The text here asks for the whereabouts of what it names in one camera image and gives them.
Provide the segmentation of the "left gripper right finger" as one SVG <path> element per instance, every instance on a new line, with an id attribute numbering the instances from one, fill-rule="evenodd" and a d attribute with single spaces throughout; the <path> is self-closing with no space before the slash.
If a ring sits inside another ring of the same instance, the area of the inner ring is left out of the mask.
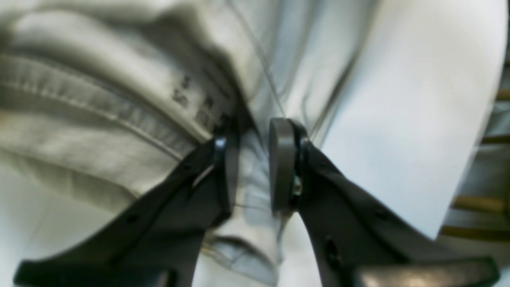
<path id="1" fill-rule="evenodd" d="M 324 287 L 491 287 L 490 257 L 441 247 L 344 176 L 306 129 L 270 120 L 270 188 L 274 212 L 298 212 Z"/>

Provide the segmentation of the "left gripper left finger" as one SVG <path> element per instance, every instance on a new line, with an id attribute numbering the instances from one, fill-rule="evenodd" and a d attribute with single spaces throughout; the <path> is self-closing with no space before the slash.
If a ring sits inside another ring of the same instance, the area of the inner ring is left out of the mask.
<path id="1" fill-rule="evenodd" d="M 215 136 L 94 236 L 22 261 L 15 285 L 190 287 L 206 232 L 233 212 L 239 141 Z"/>

